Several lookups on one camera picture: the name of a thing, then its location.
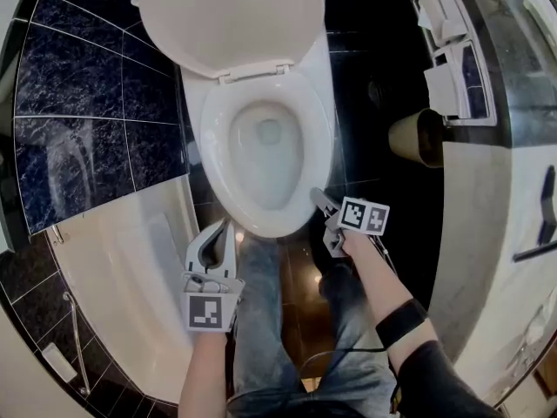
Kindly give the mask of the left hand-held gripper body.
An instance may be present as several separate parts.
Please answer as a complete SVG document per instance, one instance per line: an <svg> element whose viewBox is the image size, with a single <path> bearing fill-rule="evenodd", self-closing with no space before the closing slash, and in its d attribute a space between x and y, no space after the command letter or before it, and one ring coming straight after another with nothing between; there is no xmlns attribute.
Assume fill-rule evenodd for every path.
<svg viewBox="0 0 557 418"><path fill-rule="evenodd" d="M180 308L187 331L230 332L245 282L242 279L186 272Z"/></svg>

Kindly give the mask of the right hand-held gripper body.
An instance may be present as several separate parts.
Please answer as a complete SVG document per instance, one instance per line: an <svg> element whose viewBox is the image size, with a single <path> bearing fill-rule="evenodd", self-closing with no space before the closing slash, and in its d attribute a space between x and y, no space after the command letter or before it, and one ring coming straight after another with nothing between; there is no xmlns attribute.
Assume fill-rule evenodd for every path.
<svg viewBox="0 0 557 418"><path fill-rule="evenodd" d="M325 219L323 243L333 258L344 258L344 230L365 235L385 258L388 251L380 237L384 234L390 207L363 199L344 197L337 219Z"/></svg>

